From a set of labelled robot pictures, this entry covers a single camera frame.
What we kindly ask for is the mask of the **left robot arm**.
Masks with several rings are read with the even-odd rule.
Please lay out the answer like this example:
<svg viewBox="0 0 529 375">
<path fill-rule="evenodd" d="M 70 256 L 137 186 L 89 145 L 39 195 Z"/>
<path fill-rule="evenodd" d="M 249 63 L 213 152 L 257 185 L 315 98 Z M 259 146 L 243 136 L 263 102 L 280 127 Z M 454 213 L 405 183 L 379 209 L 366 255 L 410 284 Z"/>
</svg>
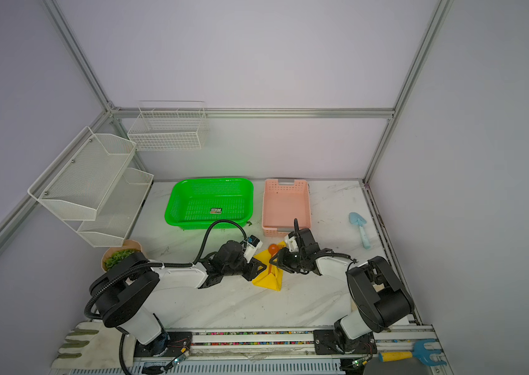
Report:
<svg viewBox="0 0 529 375">
<path fill-rule="evenodd" d="M 211 288 L 227 276 L 252 281 L 267 269 L 254 258 L 261 247 L 255 236 L 242 242 L 229 240 L 195 264 L 150 261 L 135 252 L 91 284 L 84 315 L 133 336 L 144 356 L 170 356 L 189 341 L 173 339 L 155 313 L 145 307 L 151 295 L 167 289 Z"/>
</svg>

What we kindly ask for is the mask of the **orange plastic spoon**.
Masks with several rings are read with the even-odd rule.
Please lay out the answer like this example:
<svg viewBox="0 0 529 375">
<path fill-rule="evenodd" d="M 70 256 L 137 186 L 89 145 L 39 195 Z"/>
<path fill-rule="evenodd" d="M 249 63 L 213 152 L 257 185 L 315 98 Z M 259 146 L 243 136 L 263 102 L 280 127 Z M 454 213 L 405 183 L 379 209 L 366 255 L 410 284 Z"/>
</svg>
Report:
<svg viewBox="0 0 529 375">
<path fill-rule="evenodd" d="M 277 244 L 271 244 L 268 249 L 267 249 L 268 253 L 270 254 L 271 257 L 277 255 L 280 251 L 280 248 Z"/>
</svg>

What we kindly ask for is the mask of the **yellow paper napkin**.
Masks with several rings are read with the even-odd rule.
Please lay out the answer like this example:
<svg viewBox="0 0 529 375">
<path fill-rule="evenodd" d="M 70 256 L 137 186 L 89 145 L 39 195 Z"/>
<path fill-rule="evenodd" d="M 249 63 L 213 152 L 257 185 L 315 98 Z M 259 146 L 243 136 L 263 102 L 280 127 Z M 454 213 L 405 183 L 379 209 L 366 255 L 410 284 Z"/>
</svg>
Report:
<svg viewBox="0 0 529 375">
<path fill-rule="evenodd" d="M 277 245 L 279 246 L 280 250 L 286 247 L 285 242 L 280 242 Z M 258 276 L 252 280 L 252 284 L 256 287 L 280 292 L 282 290 L 283 271 L 277 266 L 270 264 L 272 257 L 267 250 L 257 254 L 255 258 L 266 266 L 266 270 L 263 270 L 261 273 L 259 273 Z"/>
</svg>

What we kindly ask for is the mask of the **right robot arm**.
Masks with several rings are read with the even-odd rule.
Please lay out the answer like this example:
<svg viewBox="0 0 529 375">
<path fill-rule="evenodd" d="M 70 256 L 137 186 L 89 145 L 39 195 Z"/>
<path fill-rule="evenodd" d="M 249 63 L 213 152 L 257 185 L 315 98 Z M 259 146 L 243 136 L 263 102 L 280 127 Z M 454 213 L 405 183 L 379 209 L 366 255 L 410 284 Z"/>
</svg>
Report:
<svg viewBox="0 0 529 375">
<path fill-rule="evenodd" d="M 309 229 L 293 231 L 269 263 L 287 273 L 334 278 L 347 283 L 355 311 L 337 320 L 332 337 L 320 339 L 338 354 L 365 348 L 376 353 L 372 334 L 380 333 L 414 312 L 414 300 L 386 258 L 359 263 L 353 256 L 321 248 Z"/>
</svg>

